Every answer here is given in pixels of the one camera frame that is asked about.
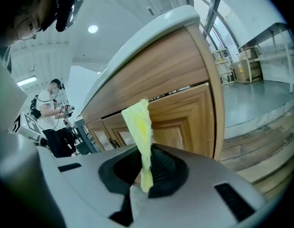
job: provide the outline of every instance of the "white countertop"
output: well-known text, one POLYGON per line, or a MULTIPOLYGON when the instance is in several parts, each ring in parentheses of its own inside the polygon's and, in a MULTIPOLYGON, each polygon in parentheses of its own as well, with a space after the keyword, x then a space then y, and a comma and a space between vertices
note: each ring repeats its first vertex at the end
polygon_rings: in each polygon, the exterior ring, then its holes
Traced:
POLYGON ((199 25, 199 14, 194 7, 185 5, 160 15, 144 26, 110 60, 107 68, 98 77, 87 94, 83 106, 86 106, 100 88, 131 58, 159 38, 192 22, 199 25))

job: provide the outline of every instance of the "white t-shirt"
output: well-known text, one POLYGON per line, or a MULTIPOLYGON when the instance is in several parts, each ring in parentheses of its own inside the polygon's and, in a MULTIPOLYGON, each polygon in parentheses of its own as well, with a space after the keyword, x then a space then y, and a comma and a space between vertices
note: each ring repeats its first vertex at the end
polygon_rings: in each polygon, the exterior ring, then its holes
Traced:
MULTIPOLYGON (((54 109, 52 97, 49 91, 47 90, 41 91, 40 94, 38 95, 38 99, 36 102, 36 109, 41 111, 41 106, 44 104, 47 104, 51 110, 54 109)), ((45 117, 40 116, 37 119, 37 123, 39 127, 41 128, 41 130, 46 130, 46 129, 53 129, 56 126, 57 121, 54 116, 45 116, 45 117)))
POLYGON ((63 118, 59 118, 59 119, 55 119, 56 120, 56 124, 57 124, 57 127, 54 129, 54 130, 59 130, 59 129, 62 129, 65 127, 65 123, 64 123, 64 119, 63 118))

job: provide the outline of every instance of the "gray floor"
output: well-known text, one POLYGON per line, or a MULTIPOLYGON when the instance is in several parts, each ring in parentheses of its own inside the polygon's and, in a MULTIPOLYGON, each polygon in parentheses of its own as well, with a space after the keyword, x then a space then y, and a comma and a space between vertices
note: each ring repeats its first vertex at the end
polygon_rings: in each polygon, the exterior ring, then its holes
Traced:
POLYGON ((224 85, 223 92, 225 127, 261 117, 294 98, 294 92, 289 93, 289 84, 266 80, 224 85))

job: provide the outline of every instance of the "person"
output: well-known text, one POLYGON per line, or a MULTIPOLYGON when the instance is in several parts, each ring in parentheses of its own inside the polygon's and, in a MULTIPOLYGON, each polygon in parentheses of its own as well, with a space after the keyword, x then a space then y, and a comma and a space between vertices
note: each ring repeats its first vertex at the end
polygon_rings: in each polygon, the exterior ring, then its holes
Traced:
POLYGON ((46 90, 42 90, 37 96, 36 109, 40 111, 41 116, 37 119, 38 126, 43 130, 47 138, 48 146, 53 155, 57 158, 71 156, 73 151, 61 141, 58 132, 55 130, 57 120, 64 117, 64 112, 68 108, 54 109, 53 99, 57 96, 61 82, 59 79, 53 79, 46 90))
POLYGON ((64 5, 65 2, 66 0, 0 0, 0 56, 10 73, 12 65, 9 46, 19 40, 36 39, 37 32, 45 31, 56 19, 68 16, 69 11, 59 10, 58 13, 59 5, 64 5))
MULTIPOLYGON (((54 104, 54 109, 57 109, 57 100, 53 100, 53 104, 54 104)), ((64 142, 64 144, 67 144, 65 139, 68 141, 68 143, 70 144, 72 151, 76 154, 76 147, 74 145, 74 140, 73 140, 73 136, 71 134, 71 132, 66 129, 66 126, 64 124, 64 121, 66 121, 71 128, 74 128, 74 125, 72 125, 70 123, 70 121, 67 118, 59 118, 57 123, 57 126, 55 128, 56 132, 58 133, 61 142, 64 142)))

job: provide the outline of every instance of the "white ceiling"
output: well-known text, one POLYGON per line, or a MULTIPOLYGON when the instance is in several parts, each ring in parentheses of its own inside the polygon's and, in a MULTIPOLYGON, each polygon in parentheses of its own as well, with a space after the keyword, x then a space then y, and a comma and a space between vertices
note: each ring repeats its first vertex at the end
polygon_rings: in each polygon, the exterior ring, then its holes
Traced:
MULTIPOLYGON (((52 79, 66 83, 72 65, 102 72, 119 48, 144 25, 185 3, 185 0, 85 0, 75 24, 68 30, 58 33, 53 24, 38 33, 37 39, 14 44, 13 78, 20 81, 37 77, 37 81, 22 87, 28 94, 22 110, 28 112, 34 95, 52 79), (98 26, 95 34, 88 32, 92 24, 98 26)), ((65 92, 61 91, 57 99, 66 101, 65 92)))

